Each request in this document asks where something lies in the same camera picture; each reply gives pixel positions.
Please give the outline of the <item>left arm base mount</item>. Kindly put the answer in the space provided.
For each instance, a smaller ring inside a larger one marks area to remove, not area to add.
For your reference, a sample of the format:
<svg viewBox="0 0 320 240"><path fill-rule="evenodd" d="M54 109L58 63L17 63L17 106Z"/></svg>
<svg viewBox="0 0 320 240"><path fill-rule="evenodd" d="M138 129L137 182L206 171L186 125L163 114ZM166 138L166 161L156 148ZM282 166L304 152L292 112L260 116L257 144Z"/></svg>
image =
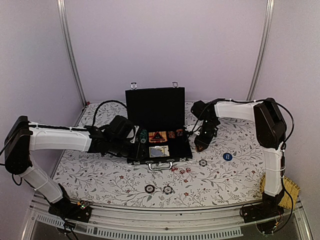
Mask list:
<svg viewBox="0 0 320 240"><path fill-rule="evenodd" d="M68 199L61 199L56 203L50 203L48 212L63 220L68 219L88 223L92 210L92 207L89 205L72 203Z"/></svg>

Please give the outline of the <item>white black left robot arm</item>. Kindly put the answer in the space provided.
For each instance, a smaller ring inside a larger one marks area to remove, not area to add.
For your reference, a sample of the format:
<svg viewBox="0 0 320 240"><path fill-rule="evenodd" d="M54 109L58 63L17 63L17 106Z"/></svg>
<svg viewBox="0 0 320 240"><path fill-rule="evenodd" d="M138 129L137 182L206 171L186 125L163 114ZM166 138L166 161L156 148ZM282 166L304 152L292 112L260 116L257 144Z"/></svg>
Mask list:
<svg viewBox="0 0 320 240"><path fill-rule="evenodd" d="M22 115L4 141L2 165L11 175L20 176L40 192L63 217L70 217L75 204L61 185L32 162L30 152L74 150L142 161L148 153L138 148L138 133L139 128L121 115L115 116L109 124L96 126L92 123L83 128L41 125Z"/></svg>

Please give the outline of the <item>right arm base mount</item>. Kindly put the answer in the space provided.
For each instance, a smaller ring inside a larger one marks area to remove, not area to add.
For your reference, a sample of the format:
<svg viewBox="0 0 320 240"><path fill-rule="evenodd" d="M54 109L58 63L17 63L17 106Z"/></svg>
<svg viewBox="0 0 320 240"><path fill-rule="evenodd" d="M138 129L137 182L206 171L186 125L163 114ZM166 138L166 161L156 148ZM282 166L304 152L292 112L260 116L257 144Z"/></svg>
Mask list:
<svg viewBox="0 0 320 240"><path fill-rule="evenodd" d="M256 223L263 220L263 222L255 224L257 230L263 235L271 235L277 230L284 212L284 208L281 206L270 208L260 203L243 205L239 210L239 215L245 223Z"/></svg>

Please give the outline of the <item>black red triangular button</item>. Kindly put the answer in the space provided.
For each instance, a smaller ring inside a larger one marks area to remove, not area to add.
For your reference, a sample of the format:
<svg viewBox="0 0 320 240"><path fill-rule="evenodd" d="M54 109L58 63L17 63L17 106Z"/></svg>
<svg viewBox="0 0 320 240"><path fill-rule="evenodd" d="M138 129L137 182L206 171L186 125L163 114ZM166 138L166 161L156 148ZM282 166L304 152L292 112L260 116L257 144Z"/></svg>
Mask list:
<svg viewBox="0 0 320 240"><path fill-rule="evenodd" d="M152 142L155 142L155 141L164 141L164 137L162 136L162 134L157 131L154 133L154 135L151 137L150 139Z"/></svg>

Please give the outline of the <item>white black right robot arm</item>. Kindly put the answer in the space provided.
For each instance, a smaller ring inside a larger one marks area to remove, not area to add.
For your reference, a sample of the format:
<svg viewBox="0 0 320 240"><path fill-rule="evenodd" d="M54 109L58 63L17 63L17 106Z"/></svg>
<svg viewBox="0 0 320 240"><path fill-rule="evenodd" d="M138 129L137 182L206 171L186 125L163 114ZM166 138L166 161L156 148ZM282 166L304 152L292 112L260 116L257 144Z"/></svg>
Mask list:
<svg viewBox="0 0 320 240"><path fill-rule="evenodd" d="M248 120L255 123L256 139L263 150L265 163L265 186L262 204L258 213L269 218L278 210L278 204L285 196L284 173L287 141L287 124L281 113L285 107L273 98L251 101L217 98L210 102L199 100L190 111L202 122L199 135L194 139L195 148L202 152L218 133L221 118Z"/></svg>

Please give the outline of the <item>black poker set case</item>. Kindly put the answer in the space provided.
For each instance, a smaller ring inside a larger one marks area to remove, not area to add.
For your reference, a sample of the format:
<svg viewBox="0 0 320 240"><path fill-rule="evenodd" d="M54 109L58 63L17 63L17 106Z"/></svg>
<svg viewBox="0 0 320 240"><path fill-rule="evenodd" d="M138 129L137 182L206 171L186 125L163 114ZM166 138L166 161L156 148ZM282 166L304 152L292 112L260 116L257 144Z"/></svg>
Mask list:
<svg viewBox="0 0 320 240"><path fill-rule="evenodd" d="M134 143L134 155L127 158L132 165L149 165L191 160L193 157L191 146L187 137L185 124L185 88L179 86L141 88L125 91L125 102L127 107L127 118L135 126L139 126L148 132L147 157L136 159L139 139ZM168 132L176 132L183 129L183 136L168 138ZM167 134L167 142L149 143L150 132L162 132ZM169 156L150 157L149 147L168 146Z"/></svg>

